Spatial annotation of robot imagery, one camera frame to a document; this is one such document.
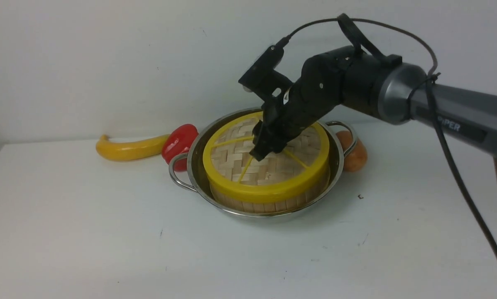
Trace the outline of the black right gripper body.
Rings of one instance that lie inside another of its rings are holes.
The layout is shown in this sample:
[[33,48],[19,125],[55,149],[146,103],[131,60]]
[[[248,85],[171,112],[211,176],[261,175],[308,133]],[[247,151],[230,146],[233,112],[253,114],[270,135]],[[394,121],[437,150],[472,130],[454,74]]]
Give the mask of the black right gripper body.
[[300,78],[278,99],[264,102],[263,119],[253,129],[250,155],[254,159],[281,153],[307,127],[342,103],[345,70],[339,64],[344,61],[326,54],[307,59]]

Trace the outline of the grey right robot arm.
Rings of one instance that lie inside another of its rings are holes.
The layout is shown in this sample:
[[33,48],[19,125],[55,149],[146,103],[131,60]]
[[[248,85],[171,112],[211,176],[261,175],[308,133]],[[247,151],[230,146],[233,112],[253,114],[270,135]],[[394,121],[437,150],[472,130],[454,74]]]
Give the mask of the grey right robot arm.
[[264,101],[264,119],[254,130],[256,159],[282,151],[300,131],[343,105],[393,125],[440,125],[444,134],[491,155],[497,178],[496,95],[438,85],[432,74],[400,56],[378,59],[353,46],[310,57],[292,82],[275,70],[283,55],[282,47],[269,47],[238,81]]

